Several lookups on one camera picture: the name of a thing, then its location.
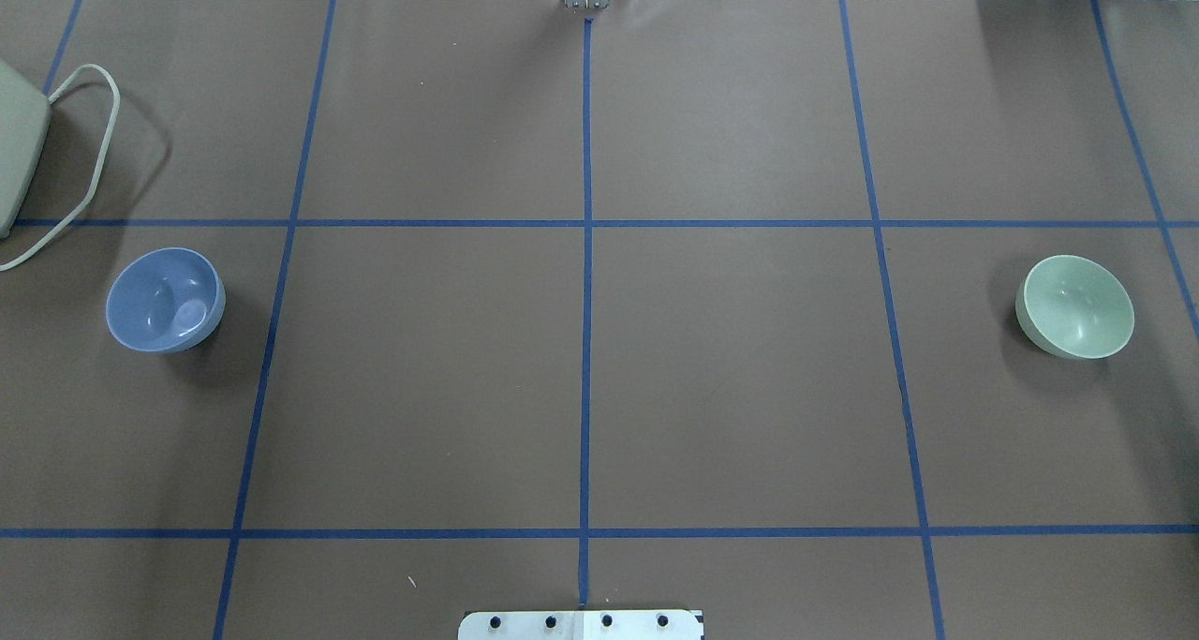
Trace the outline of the brown table mat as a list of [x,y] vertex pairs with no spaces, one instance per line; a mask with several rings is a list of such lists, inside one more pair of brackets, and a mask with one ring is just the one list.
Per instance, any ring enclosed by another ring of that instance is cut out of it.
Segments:
[[[4,274],[5,639],[1194,639],[1195,4],[4,0],[123,90]],[[213,336],[109,334],[198,250]],[[1016,324],[1046,256],[1135,330]]]

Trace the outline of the white pedestal base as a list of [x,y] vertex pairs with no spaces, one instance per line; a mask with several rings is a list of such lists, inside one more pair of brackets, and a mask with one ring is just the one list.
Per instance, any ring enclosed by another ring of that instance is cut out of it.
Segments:
[[703,639],[701,611],[683,609],[478,611],[458,639]]

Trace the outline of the beige toaster appliance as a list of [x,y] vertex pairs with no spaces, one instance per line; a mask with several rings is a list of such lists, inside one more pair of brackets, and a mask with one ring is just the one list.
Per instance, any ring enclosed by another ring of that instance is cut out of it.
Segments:
[[22,72],[1,64],[1,239],[8,239],[38,165],[52,102]]

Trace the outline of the green bowl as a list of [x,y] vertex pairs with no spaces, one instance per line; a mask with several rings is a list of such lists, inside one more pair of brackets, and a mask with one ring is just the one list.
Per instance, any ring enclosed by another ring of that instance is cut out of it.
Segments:
[[1108,268],[1084,256],[1046,256],[1016,286],[1016,324],[1028,342],[1062,360],[1105,360],[1135,330],[1129,294]]

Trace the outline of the blue bowl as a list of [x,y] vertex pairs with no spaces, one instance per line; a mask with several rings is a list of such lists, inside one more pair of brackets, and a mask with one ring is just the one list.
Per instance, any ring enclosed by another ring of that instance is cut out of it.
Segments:
[[104,320],[112,338],[141,354],[192,350],[213,336],[225,282],[198,250],[164,247],[128,264],[112,282]]

